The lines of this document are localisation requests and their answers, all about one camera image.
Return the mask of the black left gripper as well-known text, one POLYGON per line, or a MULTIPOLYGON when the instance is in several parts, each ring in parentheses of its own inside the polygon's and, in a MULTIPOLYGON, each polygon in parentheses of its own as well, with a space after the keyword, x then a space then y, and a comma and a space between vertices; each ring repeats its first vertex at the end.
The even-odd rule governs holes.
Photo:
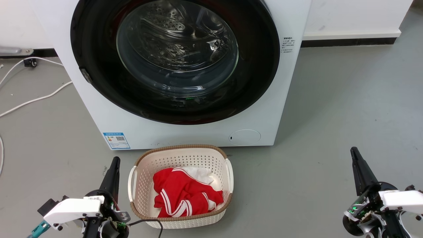
POLYGON ((128 238, 129 228, 124 224, 130 220, 127 212, 118 207, 120 184, 120 158, 113 158, 100 190, 86 194, 86 197, 103 196, 99 212, 83 218, 83 238, 128 238))

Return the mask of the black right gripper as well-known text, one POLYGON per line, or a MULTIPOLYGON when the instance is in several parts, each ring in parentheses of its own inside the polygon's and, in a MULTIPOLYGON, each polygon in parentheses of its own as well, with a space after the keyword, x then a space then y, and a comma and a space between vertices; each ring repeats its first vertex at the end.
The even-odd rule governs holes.
POLYGON ((379 182, 357 147, 351 148, 356 194, 359 196, 344 212, 343 227, 353 236, 364 238, 410 238, 405 229, 401 209, 381 209, 380 192, 396 192, 397 188, 379 182))

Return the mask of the black round glass washer door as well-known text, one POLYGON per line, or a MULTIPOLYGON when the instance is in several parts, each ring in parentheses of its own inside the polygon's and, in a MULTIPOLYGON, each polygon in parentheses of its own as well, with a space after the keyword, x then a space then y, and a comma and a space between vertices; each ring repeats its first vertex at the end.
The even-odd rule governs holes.
POLYGON ((79 0, 70 40, 102 96, 175 125, 246 110, 269 88, 280 58, 261 0, 79 0))

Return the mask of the white front-load washing machine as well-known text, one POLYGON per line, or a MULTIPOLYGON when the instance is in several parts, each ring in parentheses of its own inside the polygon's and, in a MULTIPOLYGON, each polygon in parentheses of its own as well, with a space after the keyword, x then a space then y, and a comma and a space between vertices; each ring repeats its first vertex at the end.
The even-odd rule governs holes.
POLYGON ((274 144, 312 0, 261 0, 268 8, 279 36, 280 58, 275 77, 266 92, 246 110, 224 120, 199 125, 160 123, 134 115, 110 102, 84 79, 70 40, 72 15, 78 1, 31 0, 30 5, 102 135, 123 133, 131 149, 182 144, 224 147, 236 146, 229 141, 233 132, 250 129, 261 134, 260 141, 252 146, 274 144), (295 39, 293 52, 281 53, 284 37, 295 39))

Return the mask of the silver metal door hinge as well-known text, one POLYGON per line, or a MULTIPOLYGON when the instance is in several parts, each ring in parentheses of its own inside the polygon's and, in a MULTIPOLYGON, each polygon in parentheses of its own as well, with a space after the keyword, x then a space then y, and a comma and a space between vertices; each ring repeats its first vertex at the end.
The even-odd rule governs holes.
POLYGON ((84 79, 89 83, 89 84, 92 84, 92 78, 91 78, 91 76, 89 75, 89 73, 88 73, 88 71, 85 69, 85 68, 79 68, 80 69, 80 72, 81 72, 81 74, 83 75, 83 77, 84 77, 84 79))

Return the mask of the blue energy label sticker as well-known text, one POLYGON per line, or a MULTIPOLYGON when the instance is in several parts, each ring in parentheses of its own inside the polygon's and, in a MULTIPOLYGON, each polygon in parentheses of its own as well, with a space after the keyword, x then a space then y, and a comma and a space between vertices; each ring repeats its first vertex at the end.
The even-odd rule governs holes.
POLYGON ((123 133, 103 133, 103 136, 111 150, 129 150, 131 149, 123 133))

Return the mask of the red garment with white stripes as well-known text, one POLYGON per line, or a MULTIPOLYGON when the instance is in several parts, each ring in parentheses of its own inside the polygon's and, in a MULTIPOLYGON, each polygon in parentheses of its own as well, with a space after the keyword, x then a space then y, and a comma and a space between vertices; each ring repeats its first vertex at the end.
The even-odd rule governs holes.
POLYGON ((159 218, 187 217, 184 187, 188 178, 181 168, 167 168, 153 176, 153 188, 157 193, 154 208, 160 209, 159 218))

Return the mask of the cream perforated laundry basket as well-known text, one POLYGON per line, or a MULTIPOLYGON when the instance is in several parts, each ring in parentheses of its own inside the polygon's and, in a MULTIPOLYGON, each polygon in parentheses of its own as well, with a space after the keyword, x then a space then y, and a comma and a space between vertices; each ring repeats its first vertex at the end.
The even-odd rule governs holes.
POLYGON ((154 228, 183 229, 217 223, 231 203, 234 173, 223 150, 213 145, 179 145, 152 149, 145 152, 132 167, 128 178, 128 197, 133 213, 154 228), (160 209, 154 208, 153 176, 167 168, 199 167, 211 170, 211 186, 223 191, 224 202, 212 212, 179 217, 159 218, 160 209))

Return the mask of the round white filter cover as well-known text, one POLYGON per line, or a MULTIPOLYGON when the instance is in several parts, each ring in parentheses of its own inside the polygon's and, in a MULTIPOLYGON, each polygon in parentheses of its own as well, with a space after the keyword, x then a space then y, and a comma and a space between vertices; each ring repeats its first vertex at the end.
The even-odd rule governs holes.
POLYGON ((261 134, 250 129, 239 130, 229 136, 231 144, 236 146, 252 146, 257 144, 260 139, 261 134))

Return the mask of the small printed text sticker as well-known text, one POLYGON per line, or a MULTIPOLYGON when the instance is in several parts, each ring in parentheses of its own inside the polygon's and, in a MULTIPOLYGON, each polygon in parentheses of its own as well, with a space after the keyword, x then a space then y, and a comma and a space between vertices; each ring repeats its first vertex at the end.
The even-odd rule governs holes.
POLYGON ((281 53, 291 53, 294 50, 295 39, 293 37, 284 37, 281 42, 281 53))

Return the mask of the grey metal bar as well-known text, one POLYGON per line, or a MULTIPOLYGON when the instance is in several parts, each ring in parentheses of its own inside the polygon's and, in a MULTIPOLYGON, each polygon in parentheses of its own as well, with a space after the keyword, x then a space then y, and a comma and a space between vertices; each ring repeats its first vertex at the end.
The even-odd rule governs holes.
POLYGON ((32 48, 0 46, 0 56, 29 56, 34 53, 32 48))

